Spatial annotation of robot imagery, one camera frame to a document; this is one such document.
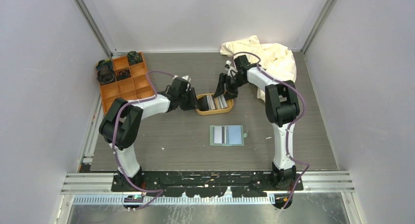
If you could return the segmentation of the tan oval card tray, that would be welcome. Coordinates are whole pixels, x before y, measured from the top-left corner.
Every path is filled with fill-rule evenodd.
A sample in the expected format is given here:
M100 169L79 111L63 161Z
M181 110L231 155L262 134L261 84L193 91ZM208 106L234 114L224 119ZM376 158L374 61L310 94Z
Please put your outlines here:
M197 95L197 99L198 98L200 98L201 96L203 96L203 95L208 95L208 94L213 94L213 93L207 93L207 94L199 94L199 95ZM215 111L200 111L199 110L199 108L197 107L197 109L196 109L196 113L197 114L199 114L199 115L213 115L213 114L221 114L221 113L228 113L228 112L230 112L231 110L232 110L232 108L233 108L233 105L234 105L234 102L233 102L233 99L228 99L228 100L226 100L227 101L227 104L228 104L228 107L226 108L226 109L224 109L224 110L215 110Z

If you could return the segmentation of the green card holder wallet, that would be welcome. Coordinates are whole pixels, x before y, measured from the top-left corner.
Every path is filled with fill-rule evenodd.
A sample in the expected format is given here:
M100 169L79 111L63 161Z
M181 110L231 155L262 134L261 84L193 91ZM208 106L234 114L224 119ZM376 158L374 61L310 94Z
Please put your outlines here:
M242 125L211 125L210 146L244 146L248 132Z

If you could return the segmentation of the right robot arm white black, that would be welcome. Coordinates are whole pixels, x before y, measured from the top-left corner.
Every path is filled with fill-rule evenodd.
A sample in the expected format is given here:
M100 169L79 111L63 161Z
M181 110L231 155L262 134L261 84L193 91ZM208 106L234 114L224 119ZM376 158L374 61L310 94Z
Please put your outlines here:
M247 53L225 64L225 72L219 75L214 97L224 95L235 99L238 88L245 84L257 86L265 94L265 113L274 130L275 154L272 162L271 182L277 190L284 190L296 180L297 169L292 156L295 122L303 116L295 83L281 81L268 73L259 63L250 63Z

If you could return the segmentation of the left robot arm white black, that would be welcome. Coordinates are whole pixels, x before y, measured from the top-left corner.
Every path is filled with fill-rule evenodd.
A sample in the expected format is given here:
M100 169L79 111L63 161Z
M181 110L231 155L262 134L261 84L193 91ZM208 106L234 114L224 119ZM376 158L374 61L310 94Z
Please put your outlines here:
M118 171L124 179L125 187L137 191L143 184L142 168L134 149L141 121L177 108L183 111L194 110L196 106L196 93L191 87L189 76L175 76L165 91L147 99L114 100L99 126L99 133L116 155Z

